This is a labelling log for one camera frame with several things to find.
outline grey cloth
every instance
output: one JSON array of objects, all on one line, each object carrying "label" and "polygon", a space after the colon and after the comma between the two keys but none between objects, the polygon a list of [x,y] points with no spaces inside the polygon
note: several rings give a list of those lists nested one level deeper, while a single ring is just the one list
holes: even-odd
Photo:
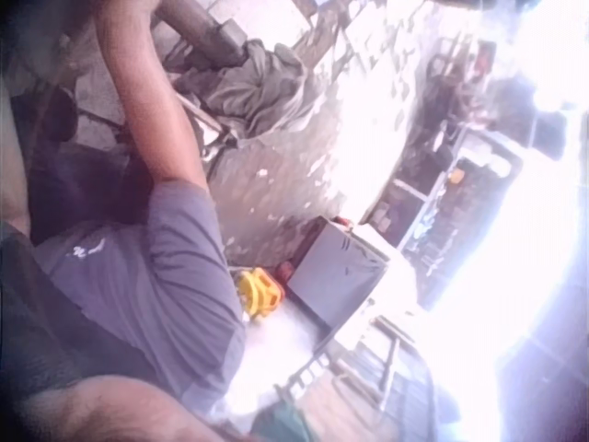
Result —
[{"label": "grey cloth", "polygon": [[36,249],[41,268],[90,319],[141,350],[190,410],[207,413],[244,352],[242,309],[214,204],[158,184],[145,226],[83,225]]},{"label": "grey cloth", "polygon": [[246,49],[242,66],[191,69],[177,80],[177,90],[196,95],[239,140],[304,129],[324,100],[315,76],[282,44],[270,52],[254,40]]}]

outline metal pole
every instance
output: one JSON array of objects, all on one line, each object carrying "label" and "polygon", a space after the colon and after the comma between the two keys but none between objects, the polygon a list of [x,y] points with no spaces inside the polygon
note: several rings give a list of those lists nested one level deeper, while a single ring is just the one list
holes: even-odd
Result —
[{"label": "metal pole", "polygon": [[214,67],[243,64],[243,48],[219,31],[219,24],[196,0],[164,0],[157,15],[197,48]]}]

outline sleeve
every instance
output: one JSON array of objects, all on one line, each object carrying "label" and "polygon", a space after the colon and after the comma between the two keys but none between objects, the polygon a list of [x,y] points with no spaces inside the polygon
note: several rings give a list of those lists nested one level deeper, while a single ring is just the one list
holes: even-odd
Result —
[{"label": "sleeve", "polygon": [[245,341],[242,307],[227,269],[212,199],[184,181],[158,184],[150,200],[147,238],[165,310],[176,311],[175,330],[169,335],[179,360],[190,364],[196,375],[175,390],[185,396],[185,405],[191,407],[187,402],[195,400],[202,409],[205,397],[214,402],[225,394]]}]

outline clothing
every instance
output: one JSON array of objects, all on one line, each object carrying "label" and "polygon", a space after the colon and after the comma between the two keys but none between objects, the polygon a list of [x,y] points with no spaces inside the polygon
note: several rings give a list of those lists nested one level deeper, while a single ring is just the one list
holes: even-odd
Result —
[{"label": "clothing", "polygon": [[0,400],[4,408],[83,378],[120,375],[158,387],[144,355],[86,318],[50,281],[27,239],[0,226]]},{"label": "clothing", "polygon": [[177,80],[176,89],[196,95],[242,144],[275,131],[303,130],[324,101],[313,73],[282,44],[271,52],[254,40],[246,50],[242,66],[191,69]]},{"label": "clothing", "polygon": [[141,350],[174,396],[206,413],[244,351],[242,309],[213,201],[155,186],[145,225],[86,223],[40,244],[42,269],[84,315]]}]

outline yellow container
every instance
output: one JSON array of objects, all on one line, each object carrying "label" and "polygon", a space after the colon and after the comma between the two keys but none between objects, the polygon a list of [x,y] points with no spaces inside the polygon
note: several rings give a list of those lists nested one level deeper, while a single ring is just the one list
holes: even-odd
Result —
[{"label": "yellow container", "polygon": [[237,290],[246,301],[246,312],[250,317],[268,316],[284,298],[280,284],[259,267],[253,272],[241,272]]}]

